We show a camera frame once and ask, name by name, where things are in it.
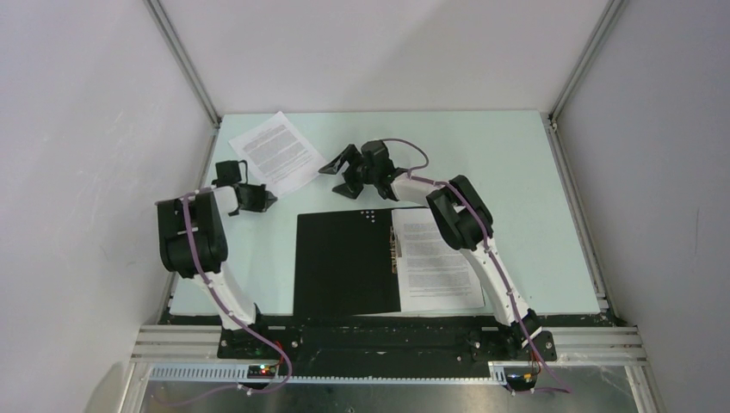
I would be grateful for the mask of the printed paper sheet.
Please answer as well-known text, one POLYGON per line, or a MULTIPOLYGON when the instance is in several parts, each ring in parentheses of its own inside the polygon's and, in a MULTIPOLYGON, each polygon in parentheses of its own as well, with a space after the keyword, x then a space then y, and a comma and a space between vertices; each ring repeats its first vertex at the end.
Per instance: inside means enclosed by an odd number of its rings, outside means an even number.
POLYGON ((428 208, 392 210, 402 312, 468 311, 485 306, 467 259, 443 240, 428 208))
POLYGON ((278 198, 307 185, 326 163, 283 112, 230 139, 229 146, 247 162, 252 175, 278 198))

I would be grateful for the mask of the red and black file folder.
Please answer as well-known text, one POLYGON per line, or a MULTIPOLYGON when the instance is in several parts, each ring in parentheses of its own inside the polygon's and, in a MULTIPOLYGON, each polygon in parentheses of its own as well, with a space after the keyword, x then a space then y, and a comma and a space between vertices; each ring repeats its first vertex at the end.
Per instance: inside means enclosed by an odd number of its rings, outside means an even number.
POLYGON ((295 316, 402 312, 392 210, 310 213, 298 217, 295 316))

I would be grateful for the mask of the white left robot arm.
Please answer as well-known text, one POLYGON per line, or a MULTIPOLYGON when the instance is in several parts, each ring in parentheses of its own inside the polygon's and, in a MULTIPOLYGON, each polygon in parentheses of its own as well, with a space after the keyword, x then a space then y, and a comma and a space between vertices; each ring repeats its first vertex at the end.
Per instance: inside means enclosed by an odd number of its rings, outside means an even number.
POLYGON ((264 184, 249 182, 245 160, 218 162, 214 169, 210 186, 155 203, 160 259, 211 299, 224 329, 243 330, 238 345, 246 354, 262 358, 271 350, 272 335, 253 325, 260 311, 227 268, 223 218, 265 213, 277 198, 264 184))

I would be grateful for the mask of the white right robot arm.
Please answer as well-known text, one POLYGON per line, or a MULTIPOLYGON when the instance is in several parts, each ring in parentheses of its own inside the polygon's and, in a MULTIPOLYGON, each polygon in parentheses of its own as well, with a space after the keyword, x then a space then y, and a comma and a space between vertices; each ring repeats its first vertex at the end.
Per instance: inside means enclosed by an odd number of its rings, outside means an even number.
POLYGON ((384 200, 428 207, 442 239, 466 258, 492 302, 502 332, 502 351, 513 360, 525 358, 534 350, 542 325, 518 292, 498 253, 490 210, 463 175, 438 181, 419 176, 419 166, 396 166, 388 142, 380 139, 361 147, 347 145, 332 161, 321 166, 319 173, 341 175, 343 183, 332 190, 349 199, 356 199, 365 186, 371 185, 384 200))

